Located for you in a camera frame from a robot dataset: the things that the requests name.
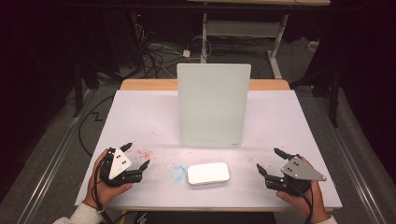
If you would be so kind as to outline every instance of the blue stain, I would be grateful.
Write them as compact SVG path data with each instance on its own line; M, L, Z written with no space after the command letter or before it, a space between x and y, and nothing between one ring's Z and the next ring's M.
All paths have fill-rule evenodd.
M183 179L184 174L186 174L186 169L182 166L178 166L172 169L172 178L176 181Z

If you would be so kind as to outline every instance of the wrist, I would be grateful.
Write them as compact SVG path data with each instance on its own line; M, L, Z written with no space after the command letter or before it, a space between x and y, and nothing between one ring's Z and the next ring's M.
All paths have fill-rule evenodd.
M330 218L330 215L326 212L326 210L319 210L319 211L314 212L311 222L319 223L319 222L325 221L329 218Z
M90 200L90 199L86 198L86 199L84 199L84 201L82 201L82 203L88 205L89 207L91 207L91 208L93 208L95 210L98 210L96 202L94 202L93 200Z

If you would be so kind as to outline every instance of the white board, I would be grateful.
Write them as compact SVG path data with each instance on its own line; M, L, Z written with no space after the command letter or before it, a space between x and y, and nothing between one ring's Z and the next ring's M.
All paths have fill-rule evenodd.
M250 64L177 65L180 144L241 147Z

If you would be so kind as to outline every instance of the wooden table edge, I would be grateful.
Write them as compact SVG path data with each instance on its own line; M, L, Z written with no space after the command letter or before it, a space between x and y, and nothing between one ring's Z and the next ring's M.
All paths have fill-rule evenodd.
M177 79L125 79L121 91L177 91ZM289 83L284 79L251 79L250 91L288 91Z

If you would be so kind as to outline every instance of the table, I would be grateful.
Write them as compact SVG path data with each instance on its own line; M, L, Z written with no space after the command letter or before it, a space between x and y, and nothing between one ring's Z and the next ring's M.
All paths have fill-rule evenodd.
M282 5L282 6L328 6L330 0L189 0L193 2L225 3L225 4L256 4L256 5ZM274 37L275 42L272 50L267 51L274 78L282 78L276 61L276 53L286 28L289 15L283 15L280 22L255 22L255 21L209 21L207 13L203 17L202 53L201 63L207 62L207 35L234 35L234 36L257 36Z
M109 205L111 208L249 212L290 208L275 196L273 190L265 187L256 168L259 163L269 174L283 176L280 167L286 161L274 153L274 147L290 154L305 155L328 177L328 181L320 183L325 206L330 209L342 206L298 99L294 91L288 90L286 81L250 81L244 140L240 148L233 149L179 146L176 88L177 81L170 79L123 82L114 98L76 204L85 197L93 162L103 149L134 142L126 152L133 162L132 169L147 159L150 164L143 173L142 182L114 199ZM229 165L231 178L228 182L205 186L188 184L186 170L190 165L215 161Z

